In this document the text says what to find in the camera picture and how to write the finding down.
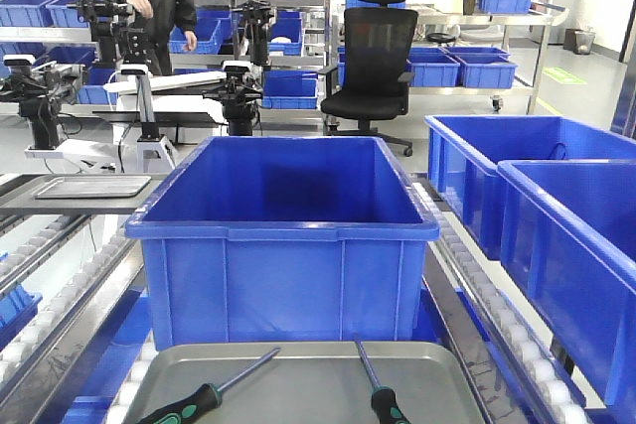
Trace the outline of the person hand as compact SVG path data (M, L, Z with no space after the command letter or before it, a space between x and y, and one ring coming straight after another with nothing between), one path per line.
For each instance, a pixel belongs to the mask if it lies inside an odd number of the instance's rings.
M193 52L198 47L198 38L194 31L184 31L184 52Z

